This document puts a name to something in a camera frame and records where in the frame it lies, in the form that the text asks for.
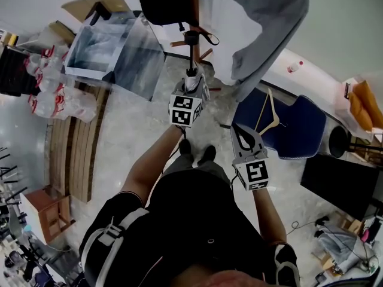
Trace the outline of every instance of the tiled floor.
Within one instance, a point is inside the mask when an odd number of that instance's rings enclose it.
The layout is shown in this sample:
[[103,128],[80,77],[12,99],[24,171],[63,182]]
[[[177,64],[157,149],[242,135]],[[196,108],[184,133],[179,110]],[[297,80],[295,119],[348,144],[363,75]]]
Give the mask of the tiled floor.
[[[152,102],[147,102],[119,86],[113,88],[98,142],[92,200],[84,204],[72,199],[72,215],[77,222],[66,232],[66,238],[75,249],[78,249],[84,233],[105,201],[118,192],[135,160],[169,126],[169,95],[185,73],[187,65],[188,61],[183,59],[174,57],[166,59]],[[188,130],[187,137],[198,153],[207,143],[215,145],[216,162],[225,169],[231,179],[234,177],[234,171],[231,166],[233,151],[230,133],[219,127],[219,123],[230,124],[233,118],[236,102],[231,97],[231,92],[234,87],[222,85],[221,82],[213,79],[211,67],[204,66],[204,68],[209,86],[221,87],[222,90],[211,93],[212,100],[193,128]],[[273,91],[273,95],[286,103],[294,102],[292,97],[278,90]],[[321,151],[328,152],[326,142],[330,131],[336,125],[337,122],[327,119]],[[353,158],[352,155],[346,154],[344,159],[350,156]],[[276,152],[271,150],[269,158],[268,189],[288,232],[291,230],[293,221],[305,224],[336,209],[332,204],[299,185],[305,160],[280,160]],[[246,192],[238,180],[234,183],[234,190],[239,208],[258,228],[253,195]],[[302,286],[313,285],[315,275],[321,270],[318,261],[310,254],[318,245],[313,237],[314,231],[314,226],[308,225],[288,236],[288,241],[295,248],[298,256]]]

